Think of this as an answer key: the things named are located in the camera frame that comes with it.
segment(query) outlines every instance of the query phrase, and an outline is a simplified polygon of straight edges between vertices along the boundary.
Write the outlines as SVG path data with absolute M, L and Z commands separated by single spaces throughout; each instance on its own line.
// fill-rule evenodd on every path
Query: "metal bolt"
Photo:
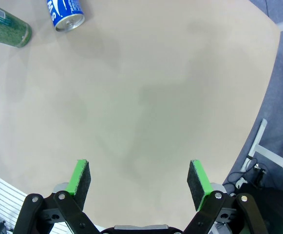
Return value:
M 34 197 L 32 198 L 32 201 L 33 201 L 33 202 L 37 202 L 37 201 L 38 201 L 38 196 L 34 196 Z
M 63 199 L 65 199 L 65 195 L 64 195 L 64 194 L 60 194 L 60 195 L 58 196 L 58 198 L 59 198 L 60 200 L 63 200 Z
M 84 229 L 86 227 L 85 223 L 80 223 L 79 228 Z
M 221 195 L 221 193 L 215 193 L 215 198 L 217 199 L 221 199 L 223 196 Z
M 242 196 L 242 197 L 241 197 L 241 201 L 246 202 L 246 201 L 247 201 L 247 196 Z
M 259 164 L 258 164 L 258 163 L 255 164 L 254 169 L 260 170 L 260 167 L 259 167 Z

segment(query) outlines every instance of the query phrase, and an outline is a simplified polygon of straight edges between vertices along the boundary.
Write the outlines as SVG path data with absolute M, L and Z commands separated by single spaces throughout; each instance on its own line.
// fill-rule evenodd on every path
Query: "cable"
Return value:
M 224 183 L 223 186 L 228 185 L 228 184 L 231 184 L 231 185 L 233 185 L 233 186 L 235 185 L 234 183 L 227 182 L 227 183 Z
M 265 0 L 265 2 L 266 2 L 267 16 L 269 17 L 269 9 L 268 9 L 268 3 L 267 3 L 267 0 Z
M 260 165 L 263 165 L 264 167 L 266 167 L 266 170 L 268 171 L 268 174 L 269 174 L 269 176 L 270 176 L 270 178 L 271 178 L 271 180 L 272 180 L 272 183 L 273 183 L 274 187 L 275 187 L 276 189 L 278 189 L 278 186 L 277 186 L 277 184 L 275 183 L 275 180 L 273 179 L 273 177 L 272 177 L 272 175 L 271 175 L 271 172 L 270 172 L 269 168 L 266 166 L 266 164 L 264 164 L 264 163 L 262 163 L 262 162 L 260 162 L 259 164 L 260 164 Z
M 253 166 L 251 166 L 249 169 L 247 169 L 245 172 L 232 172 L 232 173 L 230 173 L 229 175 L 228 175 L 228 177 L 227 177 L 227 181 L 228 181 L 228 183 L 225 183 L 225 184 L 233 184 L 234 182 L 237 182 L 241 177 L 243 177 L 246 173 L 248 173 L 250 170 L 252 170 L 254 167 L 255 167 L 255 165 L 258 163 L 258 160 L 256 159 L 256 158 L 253 158 L 251 161 L 249 161 L 248 163 L 247 163 L 247 165 L 246 165 L 246 167 L 248 167 L 248 165 L 253 161 L 253 160 L 256 160 L 256 162 L 253 164 Z M 229 180 L 229 178 L 231 177 L 231 175 L 234 175 L 234 174 L 241 174 L 241 176 L 238 178 L 238 179 L 236 179 L 236 180 L 234 180 L 234 181 L 230 181 Z

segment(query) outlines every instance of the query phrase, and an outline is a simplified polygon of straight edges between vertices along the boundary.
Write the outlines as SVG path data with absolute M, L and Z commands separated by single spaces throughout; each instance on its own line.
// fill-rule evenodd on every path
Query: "beige table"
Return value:
M 0 44 L 0 177 L 49 195 L 89 160 L 98 225 L 183 229 L 189 161 L 222 183 L 272 72 L 276 25 L 247 0 L 83 0 L 87 21 L 54 30 L 45 0 L 0 0 L 27 21 Z

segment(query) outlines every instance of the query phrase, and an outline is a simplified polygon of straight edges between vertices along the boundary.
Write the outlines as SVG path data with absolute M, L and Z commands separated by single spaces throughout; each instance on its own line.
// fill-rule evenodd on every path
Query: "floor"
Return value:
M 275 23 L 283 21 L 283 0 L 251 0 L 251 2 Z M 241 168 L 263 118 L 268 121 L 268 124 L 260 144 L 283 157 L 283 32 L 281 33 L 278 54 L 264 101 L 231 172 L 238 172 Z M 255 154 L 255 157 L 259 162 L 264 163 L 272 174 L 267 175 L 264 185 L 283 189 L 283 169 L 268 159 L 264 159 L 258 153 Z M 229 179 L 233 181 L 238 177 L 240 175 L 234 174 Z M 233 189 L 231 185 L 227 185 L 226 188 L 228 191 Z

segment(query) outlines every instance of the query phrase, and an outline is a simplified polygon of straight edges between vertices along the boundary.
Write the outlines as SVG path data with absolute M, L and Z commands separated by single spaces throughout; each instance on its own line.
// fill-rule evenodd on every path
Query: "green can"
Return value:
M 0 42 L 14 47 L 25 46 L 32 34 L 30 25 L 0 8 Z

